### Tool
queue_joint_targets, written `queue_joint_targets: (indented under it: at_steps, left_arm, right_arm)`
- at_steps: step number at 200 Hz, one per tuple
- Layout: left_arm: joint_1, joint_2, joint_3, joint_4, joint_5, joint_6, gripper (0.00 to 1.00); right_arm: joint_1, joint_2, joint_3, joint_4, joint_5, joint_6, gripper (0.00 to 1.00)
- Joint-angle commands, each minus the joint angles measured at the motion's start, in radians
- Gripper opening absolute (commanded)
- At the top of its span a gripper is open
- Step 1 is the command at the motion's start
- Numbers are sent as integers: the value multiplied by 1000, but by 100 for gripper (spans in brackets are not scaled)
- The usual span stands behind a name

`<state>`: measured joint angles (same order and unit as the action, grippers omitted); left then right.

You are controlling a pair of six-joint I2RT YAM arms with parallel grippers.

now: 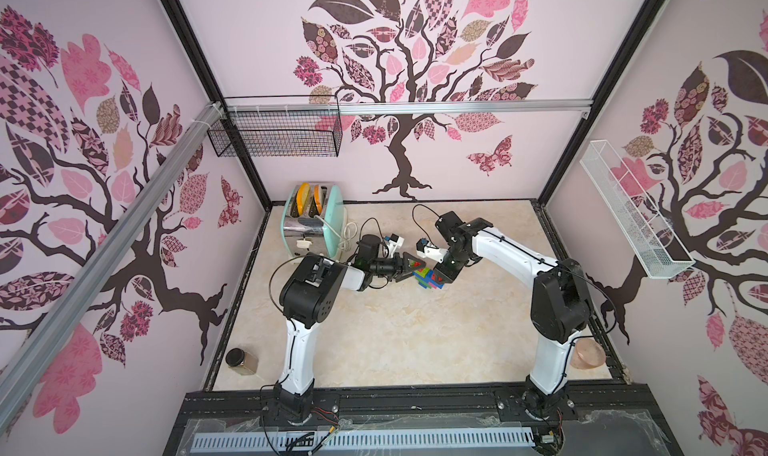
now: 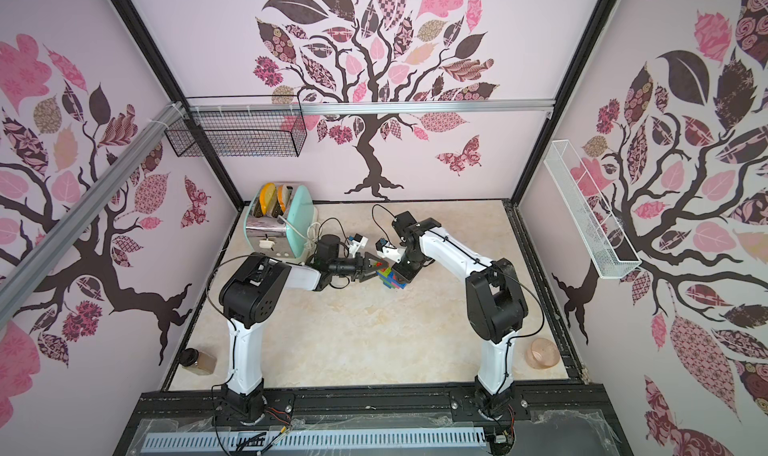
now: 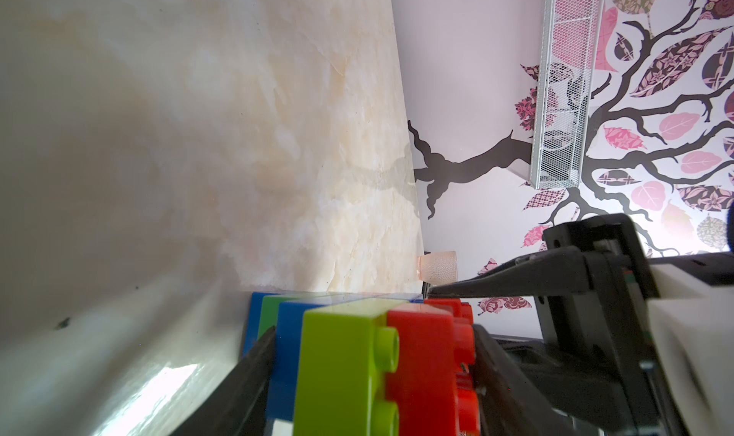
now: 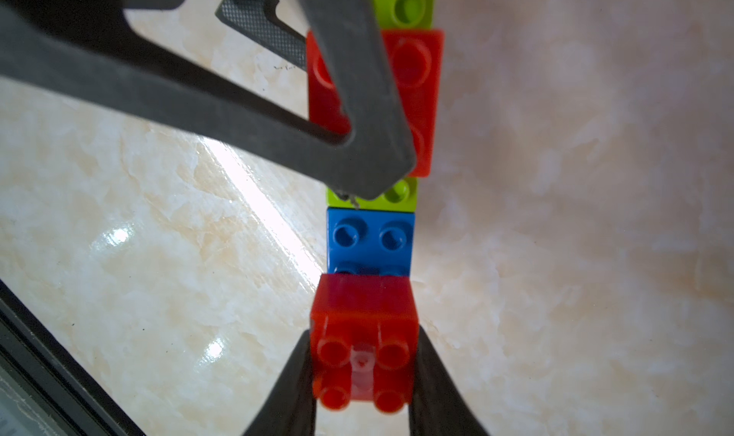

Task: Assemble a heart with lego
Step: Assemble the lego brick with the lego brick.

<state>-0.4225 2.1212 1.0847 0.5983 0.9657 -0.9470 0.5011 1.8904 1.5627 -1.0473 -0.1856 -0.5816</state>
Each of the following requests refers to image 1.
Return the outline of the blue lego brick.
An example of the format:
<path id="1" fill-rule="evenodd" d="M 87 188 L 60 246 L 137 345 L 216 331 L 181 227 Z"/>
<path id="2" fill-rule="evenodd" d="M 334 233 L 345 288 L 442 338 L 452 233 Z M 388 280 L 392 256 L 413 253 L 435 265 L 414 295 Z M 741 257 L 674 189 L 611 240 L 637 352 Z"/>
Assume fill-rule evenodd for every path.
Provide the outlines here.
<path id="1" fill-rule="evenodd" d="M 442 289 L 444 286 L 443 279 L 436 275 L 433 270 L 429 270 L 425 276 L 425 281 L 428 288 Z"/>

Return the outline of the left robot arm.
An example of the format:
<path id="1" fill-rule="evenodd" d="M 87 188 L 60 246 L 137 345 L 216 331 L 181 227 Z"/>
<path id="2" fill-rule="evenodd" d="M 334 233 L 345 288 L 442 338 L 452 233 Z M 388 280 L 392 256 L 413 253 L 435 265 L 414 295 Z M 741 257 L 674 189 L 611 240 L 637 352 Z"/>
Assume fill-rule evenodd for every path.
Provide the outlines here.
<path id="1" fill-rule="evenodd" d="M 344 262 L 312 252 L 299 258 L 280 291 L 278 304 L 286 319 L 287 345 L 275 396 L 293 417 L 303 420 L 311 412 L 317 331 L 330 315 L 339 292 L 365 291 L 375 278 L 400 282 L 427 267 L 418 257 L 399 252 L 398 242 L 395 236 L 384 240 L 365 235 Z"/>

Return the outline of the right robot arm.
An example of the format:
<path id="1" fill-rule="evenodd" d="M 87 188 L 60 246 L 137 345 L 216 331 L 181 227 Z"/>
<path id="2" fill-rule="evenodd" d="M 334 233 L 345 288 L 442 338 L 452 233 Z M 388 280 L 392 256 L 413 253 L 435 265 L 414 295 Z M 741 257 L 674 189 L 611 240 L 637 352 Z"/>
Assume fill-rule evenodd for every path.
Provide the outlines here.
<path id="1" fill-rule="evenodd" d="M 445 254 L 435 259 L 440 282 L 452 283 L 469 264 L 489 261 L 531 290 L 530 320 L 538 342 L 522 401 L 532 418 L 550 418 L 563 398 L 576 342 L 585 337 L 593 314 L 580 264 L 535 252 L 483 218 L 464 222 L 451 211 L 440 215 L 435 227 L 447 243 Z"/>

